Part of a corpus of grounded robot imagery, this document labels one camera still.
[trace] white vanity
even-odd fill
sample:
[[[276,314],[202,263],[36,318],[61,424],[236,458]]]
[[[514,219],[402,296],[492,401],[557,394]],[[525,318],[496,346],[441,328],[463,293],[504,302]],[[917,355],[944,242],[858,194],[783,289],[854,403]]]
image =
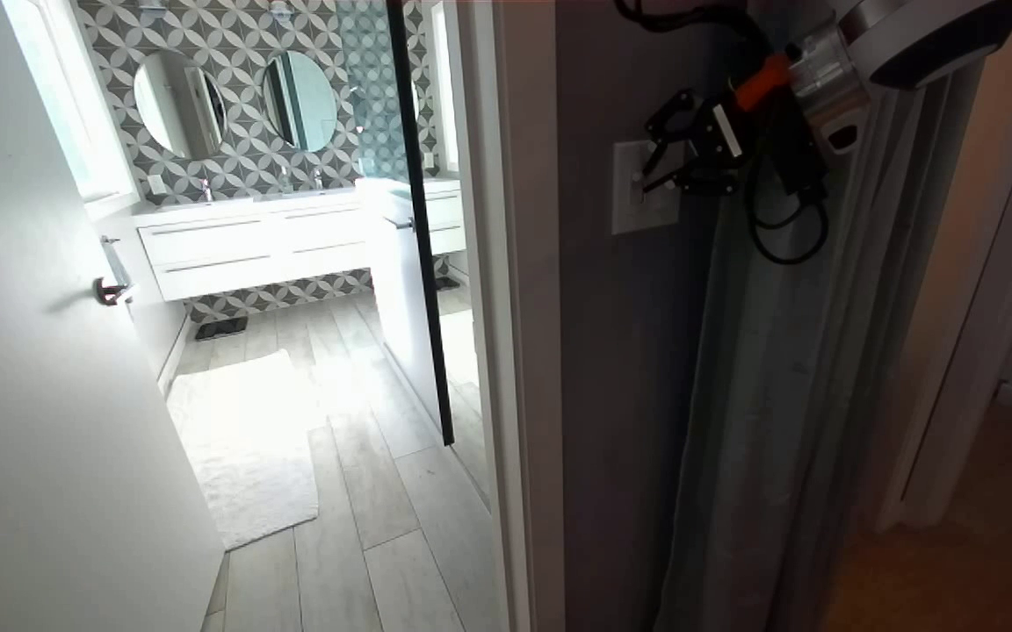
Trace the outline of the white vanity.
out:
[[[457,179],[427,179],[431,257],[463,249],[463,206]],[[381,267],[386,253],[386,198],[404,185],[365,184],[354,191],[317,191],[287,198],[245,198],[183,202],[137,215],[162,298],[183,302],[238,289],[324,279]]]

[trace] vanity cabinet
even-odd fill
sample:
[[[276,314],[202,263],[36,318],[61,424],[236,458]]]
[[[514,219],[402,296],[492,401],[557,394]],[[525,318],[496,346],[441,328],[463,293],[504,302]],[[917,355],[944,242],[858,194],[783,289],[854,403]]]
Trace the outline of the vanity cabinet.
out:
[[[370,267],[354,194],[153,211],[137,232],[167,302]]]
[[[463,200],[460,185],[427,191],[431,257],[463,253]]]

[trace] black cord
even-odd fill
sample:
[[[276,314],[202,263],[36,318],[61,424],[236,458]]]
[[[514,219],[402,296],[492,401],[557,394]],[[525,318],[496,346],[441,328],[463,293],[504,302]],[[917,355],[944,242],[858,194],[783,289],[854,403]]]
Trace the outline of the black cord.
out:
[[[758,232],[768,232],[768,229],[758,226],[757,206],[748,202],[748,234],[752,234],[752,246],[758,249],[761,260],[779,263],[779,267],[798,267],[798,263],[814,260],[814,253],[821,253],[826,234],[828,234],[826,206],[821,206],[817,200],[810,200],[810,202],[809,202],[809,200],[798,200],[798,206],[793,206],[789,219],[802,219],[805,211],[814,211],[814,215],[817,215],[817,238],[814,238],[805,253],[798,253],[798,257],[775,257],[775,253],[761,242],[761,234],[758,234]]]
[[[748,39],[757,46],[758,56],[773,54],[773,43],[765,39],[765,30],[752,21],[748,11],[730,7],[730,5],[707,5],[707,7],[687,7],[678,15],[646,15],[644,0],[616,0],[617,15],[635,21],[646,30],[678,30],[687,23],[719,23],[737,30],[742,39]]]
[[[775,219],[775,222],[765,222],[757,215],[757,185],[758,185],[758,169],[761,160],[757,158],[752,169],[748,169],[748,185],[744,185],[744,206],[748,206],[748,222],[761,232],[775,232],[775,229],[787,229],[793,226],[810,202],[798,202],[787,219]]]

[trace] mirror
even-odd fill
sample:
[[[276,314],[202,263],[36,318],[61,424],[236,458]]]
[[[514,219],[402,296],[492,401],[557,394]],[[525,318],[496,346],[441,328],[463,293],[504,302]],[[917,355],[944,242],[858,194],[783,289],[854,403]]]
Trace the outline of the mirror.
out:
[[[135,105],[150,137],[183,158],[221,152],[225,105],[215,81],[176,54],[153,54],[135,73]]]
[[[284,54],[265,70],[265,114],[281,140],[320,152],[337,125],[337,98],[317,61]]]

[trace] tile floor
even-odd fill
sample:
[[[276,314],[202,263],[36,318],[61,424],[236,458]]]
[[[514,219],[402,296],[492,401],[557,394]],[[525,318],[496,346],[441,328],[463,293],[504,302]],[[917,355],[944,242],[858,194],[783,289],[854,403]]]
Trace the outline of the tile floor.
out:
[[[439,293],[457,444],[393,371],[371,296],[249,318],[178,371],[287,352],[327,424],[308,435],[320,516],[225,558],[206,632],[498,632],[492,478],[472,307]]]

